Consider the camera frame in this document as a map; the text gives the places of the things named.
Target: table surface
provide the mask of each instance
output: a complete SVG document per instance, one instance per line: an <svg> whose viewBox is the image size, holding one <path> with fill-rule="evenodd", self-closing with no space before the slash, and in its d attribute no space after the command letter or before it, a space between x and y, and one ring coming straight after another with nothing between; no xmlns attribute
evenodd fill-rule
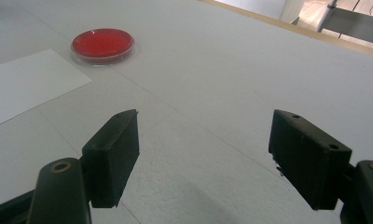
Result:
<svg viewBox="0 0 373 224"><path fill-rule="evenodd" d="M104 27L134 37L131 57L76 63L74 37ZM93 223L339 223L275 169L273 109L352 148L352 164L373 160L373 56L195 0L0 1L0 64L45 49L92 82L0 125L0 203L133 108L141 156Z"/></svg>

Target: petri dish lid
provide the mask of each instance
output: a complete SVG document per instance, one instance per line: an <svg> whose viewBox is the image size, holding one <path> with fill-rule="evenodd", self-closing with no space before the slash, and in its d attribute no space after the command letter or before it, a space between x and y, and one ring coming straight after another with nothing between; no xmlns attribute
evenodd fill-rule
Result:
<svg viewBox="0 0 373 224"><path fill-rule="evenodd" d="M72 51L77 58L89 63L95 59L112 63L131 51L133 38L125 31L118 29L96 29L78 35L72 43Z"/></svg>

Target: white sheet of paper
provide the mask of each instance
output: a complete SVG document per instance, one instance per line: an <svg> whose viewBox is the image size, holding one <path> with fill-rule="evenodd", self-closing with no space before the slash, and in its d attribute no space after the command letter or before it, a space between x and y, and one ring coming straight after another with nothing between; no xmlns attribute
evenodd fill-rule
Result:
<svg viewBox="0 0 373 224"><path fill-rule="evenodd" d="M89 82L52 49L0 64L0 123Z"/></svg>

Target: white tabletop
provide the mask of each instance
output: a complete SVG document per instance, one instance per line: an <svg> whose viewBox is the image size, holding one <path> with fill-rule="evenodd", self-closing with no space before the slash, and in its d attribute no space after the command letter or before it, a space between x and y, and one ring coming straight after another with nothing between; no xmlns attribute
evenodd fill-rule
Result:
<svg viewBox="0 0 373 224"><path fill-rule="evenodd" d="M74 37L104 27L134 37L131 57L76 63ZM45 49L92 82L0 125L0 203L133 108L141 156L119 207L93 209L93 223L339 223L276 171L275 108L352 148L352 164L373 160L372 56L195 0L0 1L0 64Z"/></svg>

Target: petri dish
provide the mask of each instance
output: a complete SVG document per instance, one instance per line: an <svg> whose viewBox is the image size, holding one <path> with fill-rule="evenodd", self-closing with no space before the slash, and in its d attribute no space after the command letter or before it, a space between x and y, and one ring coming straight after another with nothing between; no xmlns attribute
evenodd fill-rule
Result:
<svg viewBox="0 0 373 224"><path fill-rule="evenodd" d="M107 65L122 61L133 46L133 38L118 29L96 29L78 35L71 49L79 61Z"/></svg>

